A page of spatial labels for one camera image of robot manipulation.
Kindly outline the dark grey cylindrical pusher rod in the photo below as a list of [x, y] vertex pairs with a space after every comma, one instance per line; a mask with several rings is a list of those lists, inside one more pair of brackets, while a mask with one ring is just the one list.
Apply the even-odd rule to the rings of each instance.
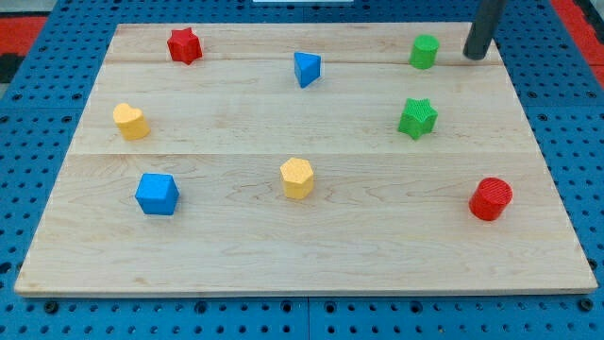
[[489, 50], [507, 0], [481, 0], [462, 53], [470, 60], [483, 60]]

